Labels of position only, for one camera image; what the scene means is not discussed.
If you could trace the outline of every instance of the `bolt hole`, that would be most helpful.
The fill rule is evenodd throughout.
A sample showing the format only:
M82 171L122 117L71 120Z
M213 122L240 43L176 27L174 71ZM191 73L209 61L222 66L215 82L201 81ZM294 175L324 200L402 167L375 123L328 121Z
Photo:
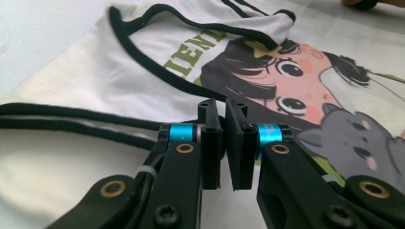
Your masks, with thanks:
M100 189L100 194L105 198L114 198L124 192L126 185L122 180L113 180L104 184Z
M271 146L271 150L280 155L286 155L289 153L289 147L284 145L273 145Z
M374 194L382 194L382 190L373 184L366 184L366 189Z
M161 208L160 215L163 217L171 217L174 214L174 209L171 206L165 206Z
M182 153L182 154L188 154L193 152L194 146L190 144L181 144L176 147L177 152Z
M343 208L334 206L332 211L341 219L348 219L350 217L349 213Z

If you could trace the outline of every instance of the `anime print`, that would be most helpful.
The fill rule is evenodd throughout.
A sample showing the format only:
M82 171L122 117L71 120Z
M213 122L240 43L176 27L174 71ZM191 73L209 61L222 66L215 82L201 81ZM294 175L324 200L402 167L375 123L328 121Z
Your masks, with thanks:
M269 51L238 38L202 67L200 80L203 87L243 100L252 122L287 123L310 155L328 160L343 177L371 175L404 191L405 144L392 135L405 134L403 122L393 124L405 116L405 81L383 76L291 40ZM329 139L324 135L333 140L320 143Z
M393 138L366 114L324 106L319 128L297 135L307 151L326 158L344 178L367 175L405 190L405 139Z

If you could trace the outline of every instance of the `black sleeve trim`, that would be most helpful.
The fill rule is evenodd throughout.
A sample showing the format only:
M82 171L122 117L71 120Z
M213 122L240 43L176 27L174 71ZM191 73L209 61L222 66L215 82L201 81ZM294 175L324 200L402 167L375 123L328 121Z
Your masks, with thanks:
M235 4L233 4L232 2L230 2L229 0L221 0L225 5L229 6L231 9L233 9L236 13L238 13L241 17L243 18L247 18L250 17L249 15L247 15L242 9L240 9L239 7L237 7Z
M278 13L286 14L289 18L291 18L291 20L292 20L293 22L295 22L295 20L297 19L297 18L295 17L295 14L294 14L293 12L289 11L289 10L278 10L278 11L276 11L276 12L274 13L274 15L275 15L275 14L278 14Z
M149 9L148 12L145 13L143 17L144 20L148 21L151 19L152 16L156 15L157 13L167 10L167 6L159 5L155 8ZM207 98L215 98L217 100L225 102L225 96L222 94L215 93L211 90L206 88L200 87L193 83L190 83L181 77L167 71L164 67L156 63L154 60L149 58L143 52L141 52L129 39L128 34L125 30L125 24L121 20L121 16L119 10L116 8L110 8L110 21L113 27L113 30L117 36L119 43L122 45L123 49L127 51L127 53L135 59L141 66L143 66L146 70L148 70L153 75L157 76L167 84L177 88L185 93L193 94L197 96L207 97Z
M44 116L83 118L93 121L101 121L106 123L113 123L117 125L125 125L154 131L157 131L160 128L160 125L162 124L161 122L140 120L135 118L118 116L114 114L103 114L83 109L74 109L50 105L29 104L29 103L8 103L0 105L0 115L44 115Z
M139 147L145 150L151 150L156 143L153 140L139 136L126 135L65 120L1 118L0 129L63 131L113 140L115 142Z
M213 30L213 31L224 31L232 34L237 34L241 36L245 36L251 39L254 39L256 41L259 41L260 43L264 44L268 49L272 50L278 47L278 44L274 42L270 37L268 37L266 34L264 34L261 31L254 31L254 30L248 30L248 29L243 29L243 28L235 28L235 27L230 27L224 24L218 24L218 23L206 23L206 24L200 24L196 23L194 21L191 21L187 18L185 18L180 12L178 12L176 9L168 6L168 5L163 5L163 4L157 4L149 8L145 14L141 17L142 19L136 19L133 22L128 22L131 24L131 26L121 26L120 24L125 23L122 22L121 16L119 13L119 10L111 7L110 8L110 21L113 24L114 31L117 33L123 33L125 35L129 35L137 30L139 30L142 26L146 25L146 23L149 22L155 15L168 11L171 12L173 15L178 17L182 22L185 24L195 27L195 28L200 28L200 29L206 29L206 30ZM120 27L122 28L127 28L129 29L127 32L120 31Z
M267 13L265 13L265 12L263 12L263 11L257 9L256 7L254 7L254 6L250 5L250 4L248 4L248 3L245 2L244 0L235 0L235 2L237 2L237 3L239 3L239 4L243 5L243 6L249 7L249 8L251 8L252 10L257 11L257 12L261 13L261 14L264 15L264 16L268 16Z

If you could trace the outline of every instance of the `blue metal ring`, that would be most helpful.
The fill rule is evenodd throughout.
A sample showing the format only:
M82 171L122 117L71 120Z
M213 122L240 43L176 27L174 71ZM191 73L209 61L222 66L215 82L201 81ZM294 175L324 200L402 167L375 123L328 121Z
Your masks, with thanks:
M193 124L175 123L170 126L169 141L193 141Z
M283 141L283 133L277 124L263 124L258 123L257 129L259 130L260 151L262 148L273 141Z

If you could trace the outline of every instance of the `pink cheek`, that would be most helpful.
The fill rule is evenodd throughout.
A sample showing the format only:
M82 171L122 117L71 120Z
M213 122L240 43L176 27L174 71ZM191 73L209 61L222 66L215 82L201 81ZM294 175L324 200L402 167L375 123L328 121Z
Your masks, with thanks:
M322 117L324 116L323 112L315 106L307 106L307 112L305 119L315 124L320 124Z
M296 60L297 64L300 66L301 70L304 73L312 73L313 72L313 67L310 64L310 61L307 59L298 59Z

